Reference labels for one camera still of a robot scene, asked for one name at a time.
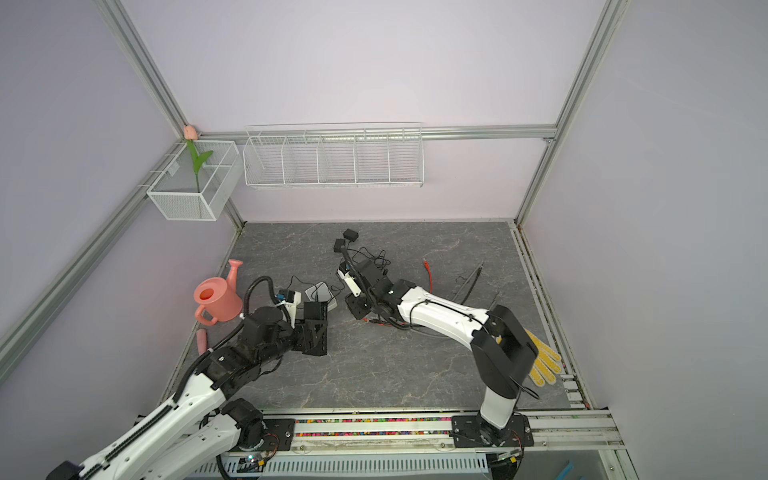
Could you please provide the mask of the black network switch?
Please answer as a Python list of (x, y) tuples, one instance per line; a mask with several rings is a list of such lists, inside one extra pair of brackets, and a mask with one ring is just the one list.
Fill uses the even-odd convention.
[(328, 348), (328, 303), (307, 302), (303, 309), (303, 353), (325, 356)]

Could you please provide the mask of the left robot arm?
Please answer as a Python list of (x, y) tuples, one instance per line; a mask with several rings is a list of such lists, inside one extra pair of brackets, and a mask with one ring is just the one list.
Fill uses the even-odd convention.
[(266, 375), (264, 365), (280, 364), (303, 347), (297, 324), (302, 302), (291, 290), (266, 284), (269, 305), (244, 306), (241, 323), (185, 371), (175, 392), (146, 418), (80, 463), (64, 461), (51, 479), (175, 479), (233, 448), (278, 450), (260, 410), (237, 398), (244, 386)]

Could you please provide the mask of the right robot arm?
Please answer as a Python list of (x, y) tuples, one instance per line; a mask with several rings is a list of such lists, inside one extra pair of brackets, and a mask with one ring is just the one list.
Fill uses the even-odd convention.
[(399, 330), (426, 328), (470, 350), (485, 386), (476, 417), (476, 432), (467, 440), (479, 446), (500, 447), (509, 440), (519, 446), (522, 436), (511, 427), (520, 395), (537, 395), (524, 386), (538, 359), (539, 349), (513, 312), (497, 305), (472, 308), (438, 297), (413, 282), (391, 281), (366, 260), (343, 260), (337, 270), (350, 289), (345, 302), (353, 316), (374, 316)]

